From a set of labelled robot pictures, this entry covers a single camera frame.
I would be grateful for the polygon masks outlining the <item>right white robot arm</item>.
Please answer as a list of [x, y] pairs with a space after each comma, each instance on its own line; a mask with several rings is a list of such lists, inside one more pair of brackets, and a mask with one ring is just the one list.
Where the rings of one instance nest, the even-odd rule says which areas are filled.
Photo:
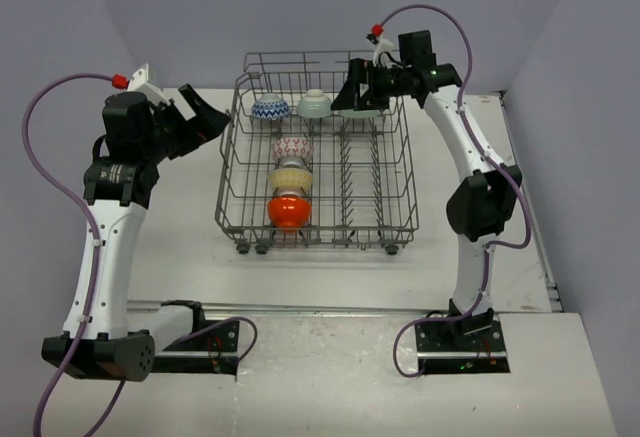
[[459, 177], [446, 204], [446, 216], [458, 237], [458, 274], [449, 310], [416, 324], [433, 345], [467, 350], [492, 334], [490, 295], [494, 245], [511, 218], [522, 182], [518, 166], [492, 156], [491, 145], [464, 98], [462, 80], [451, 64], [440, 64], [429, 31], [398, 38], [399, 55], [375, 27], [370, 60], [354, 58], [331, 107], [337, 111], [385, 110], [391, 99], [409, 96], [425, 111], [444, 139]]

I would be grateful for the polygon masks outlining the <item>yellow dotted bowl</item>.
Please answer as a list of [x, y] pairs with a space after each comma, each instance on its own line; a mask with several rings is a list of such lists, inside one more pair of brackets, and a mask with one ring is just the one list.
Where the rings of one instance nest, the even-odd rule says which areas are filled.
[[313, 174], [297, 167], [283, 167], [268, 174], [268, 182], [273, 190], [303, 191], [308, 193], [313, 184]]

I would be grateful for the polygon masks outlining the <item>orange bowl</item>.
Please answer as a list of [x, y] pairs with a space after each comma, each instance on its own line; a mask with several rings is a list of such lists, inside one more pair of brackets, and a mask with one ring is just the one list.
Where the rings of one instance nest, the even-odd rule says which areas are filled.
[[283, 232], [295, 232], [303, 228], [310, 219], [311, 211], [308, 200], [293, 195], [275, 197], [267, 204], [271, 223]]

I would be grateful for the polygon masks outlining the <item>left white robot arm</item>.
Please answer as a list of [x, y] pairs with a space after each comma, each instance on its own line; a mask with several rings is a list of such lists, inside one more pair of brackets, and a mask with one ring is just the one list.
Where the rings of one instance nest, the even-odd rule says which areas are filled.
[[106, 99], [105, 133], [96, 140], [80, 200], [89, 219], [75, 301], [60, 335], [44, 339], [43, 359], [76, 379], [141, 382], [157, 353], [179, 343], [201, 347], [208, 336], [195, 301], [162, 303], [139, 330], [129, 326], [127, 298], [140, 229], [159, 180], [159, 165], [218, 138], [230, 122], [185, 84], [193, 110], [173, 100], [154, 103], [139, 90]]

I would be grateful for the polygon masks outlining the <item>blue zigzag patterned bowl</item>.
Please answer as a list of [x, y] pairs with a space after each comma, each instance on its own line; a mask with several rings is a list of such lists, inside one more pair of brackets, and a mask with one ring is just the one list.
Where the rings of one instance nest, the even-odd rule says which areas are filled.
[[289, 104], [279, 95], [266, 93], [257, 99], [251, 108], [254, 119], [264, 121], [281, 121], [291, 115]]

